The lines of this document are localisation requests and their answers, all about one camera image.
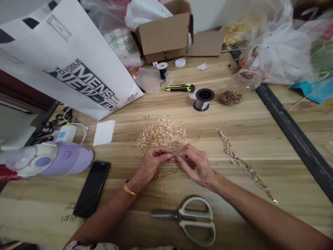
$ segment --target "hand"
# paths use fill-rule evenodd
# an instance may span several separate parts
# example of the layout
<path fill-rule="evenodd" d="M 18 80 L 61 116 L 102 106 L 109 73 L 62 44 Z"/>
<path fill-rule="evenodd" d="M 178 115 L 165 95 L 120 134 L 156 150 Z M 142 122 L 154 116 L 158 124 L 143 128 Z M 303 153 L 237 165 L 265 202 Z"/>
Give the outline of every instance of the hand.
<path fill-rule="evenodd" d="M 185 161 L 187 157 L 195 163 L 193 168 Z M 200 151 L 191 144 L 187 144 L 179 152 L 178 162 L 180 167 L 192 181 L 213 192 L 216 191 L 216 188 L 219 185 L 217 178 L 218 173 L 211 168 L 205 151 Z"/>
<path fill-rule="evenodd" d="M 174 161 L 175 155 L 171 149 L 162 147 L 147 149 L 135 175 L 127 183 L 127 187 L 134 193 L 140 193 L 151 181 L 160 164 Z"/>

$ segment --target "glass jar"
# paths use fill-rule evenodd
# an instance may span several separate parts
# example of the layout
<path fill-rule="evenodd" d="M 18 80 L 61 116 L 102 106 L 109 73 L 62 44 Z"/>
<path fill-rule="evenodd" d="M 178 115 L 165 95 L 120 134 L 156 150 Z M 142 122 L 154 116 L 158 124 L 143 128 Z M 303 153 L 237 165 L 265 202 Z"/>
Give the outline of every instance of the glass jar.
<path fill-rule="evenodd" d="M 232 76 L 224 88 L 221 100 L 226 105 L 236 105 L 246 99 L 246 96 L 253 92 L 263 80 L 262 72 L 254 67 L 241 68 Z"/>

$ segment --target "black thread spool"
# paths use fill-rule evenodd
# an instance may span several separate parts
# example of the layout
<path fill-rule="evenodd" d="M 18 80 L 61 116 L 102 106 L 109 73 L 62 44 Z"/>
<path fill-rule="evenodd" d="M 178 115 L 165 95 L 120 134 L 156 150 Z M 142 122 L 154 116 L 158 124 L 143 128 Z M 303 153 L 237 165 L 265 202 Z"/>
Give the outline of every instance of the black thread spool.
<path fill-rule="evenodd" d="M 166 70 L 167 66 L 168 66 L 168 64 L 166 62 L 161 62 L 161 63 L 157 64 L 156 68 L 160 70 L 160 78 L 162 81 L 166 80 L 165 73 L 167 71 Z"/>
<path fill-rule="evenodd" d="M 209 102 L 214 99 L 215 93 L 210 89 L 200 89 L 195 94 L 197 100 L 193 103 L 196 111 L 206 111 L 209 108 Z"/>

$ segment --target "smartphone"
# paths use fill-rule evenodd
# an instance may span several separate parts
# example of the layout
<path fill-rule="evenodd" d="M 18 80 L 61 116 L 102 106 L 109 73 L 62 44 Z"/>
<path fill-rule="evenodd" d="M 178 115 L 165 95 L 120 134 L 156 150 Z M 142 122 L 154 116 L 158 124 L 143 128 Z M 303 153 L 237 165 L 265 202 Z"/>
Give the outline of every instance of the smartphone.
<path fill-rule="evenodd" d="M 73 215 L 88 219 L 96 211 L 110 166 L 109 162 L 94 161 L 76 202 Z"/>

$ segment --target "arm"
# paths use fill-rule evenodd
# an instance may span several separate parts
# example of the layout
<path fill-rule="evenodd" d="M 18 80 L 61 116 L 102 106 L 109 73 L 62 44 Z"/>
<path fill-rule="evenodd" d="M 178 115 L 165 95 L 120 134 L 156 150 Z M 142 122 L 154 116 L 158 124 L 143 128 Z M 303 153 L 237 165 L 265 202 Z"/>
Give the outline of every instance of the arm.
<path fill-rule="evenodd" d="M 187 157 L 195 167 L 186 163 Z M 178 161 L 191 180 L 219 194 L 281 249 L 333 248 L 329 237 L 215 172 L 204 151 L 187 144 Z"/>
<path fill-rule="evenodd" d="M 139 194 L 153 178 L 159 164 L 164 162 L 172 163 L 174 161 L 175 158 L 171 149 L 147 149 L 135 175 L 127 183 L 127 187 L 135 194 Z M 136 198 L 137 196 L 132 196 L 124 189 L 121 189 L 110 201 L 81 225 L 65 246 L 74 240 L 81 245 L 109 242 L 112 232 Z"/>

